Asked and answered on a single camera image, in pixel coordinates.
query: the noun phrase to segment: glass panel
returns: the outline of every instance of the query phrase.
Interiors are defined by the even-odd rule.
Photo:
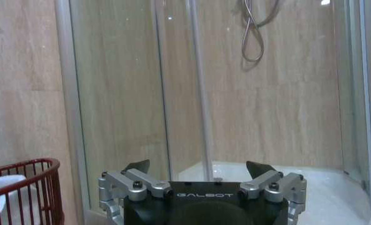
[[[252,1],[256,21],[270,15],[275,2]],[[214,177],[250,180],[247,160],[302,173],[309,198],[299,223],[367,224],[358,1],[280,2],[272,21],[259,29],[263,57],[248,63],[242,57],[243,1],[195,0]],[[246,55],[254,58],[259,50],[251,34]],[[326,218],[315,220],[315,209],[325,210]]]
[[[148,0],[71,0],[92,210],[103,171],[150,159],[150,174],[170,178],[152,9]]]
[[[204,122],[190,1],[156,1],[174,180],[204,180]]]

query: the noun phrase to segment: shower enclosure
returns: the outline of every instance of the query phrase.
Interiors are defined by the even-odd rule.
[[[252,1],[258,20],[275,2]],[[371,0],[282,0],[254,64],[242,54],[243,0],[59,0],[57,12],[88,223],[103,218],[102,172],[144,159],[162,180],[243,181],[247,160],[299,171],[309,201],[349,206],[358,197],[334,218],[369,222]],[[259,47],[251,35],[246,54]],[[307,215],[331,210],[321,207]]]

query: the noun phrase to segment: marble wall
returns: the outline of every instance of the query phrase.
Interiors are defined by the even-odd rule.
[[[60,160],[65,223],[77,224],[52,0],[0,0],[0,165]]]
[[[274,1],[254,1],[258,20]],[[199,0],[202,65],[214,160],[342,169],[333,4],[282,1],[260,31],[264,56],[242,58],[240,1]],[[258,53],[251,36],[247,54]]]

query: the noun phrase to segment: bolt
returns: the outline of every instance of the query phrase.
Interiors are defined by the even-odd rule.
[[[174,190],[172,189],[166,190],[163,194],[164,199],[168,199],[172,196],[174,196]]]
[[[142,189],[142,188],[143,188],[143,182],[142,182],[140,180],[136,180],[136,181],[134,182],[134,188],[135,188],[135,189]]]
[[[240,196],[242,199],[247,199],[248,198],[248,193],[244,190],[239,190],[238,191],[238,195]]]
[[[280,185],[279,185],[276,182],[274,182],[274,183],[271,183],[271,184],[268,185],[268,188],[270,188],[271,190],[275,190],[275,191],[279,190],[279,187],[280,187]]]

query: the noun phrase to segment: laundry basket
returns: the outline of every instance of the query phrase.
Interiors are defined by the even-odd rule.
[[[0,167],[1,224],[64,224],[56,159],[40,158]]]

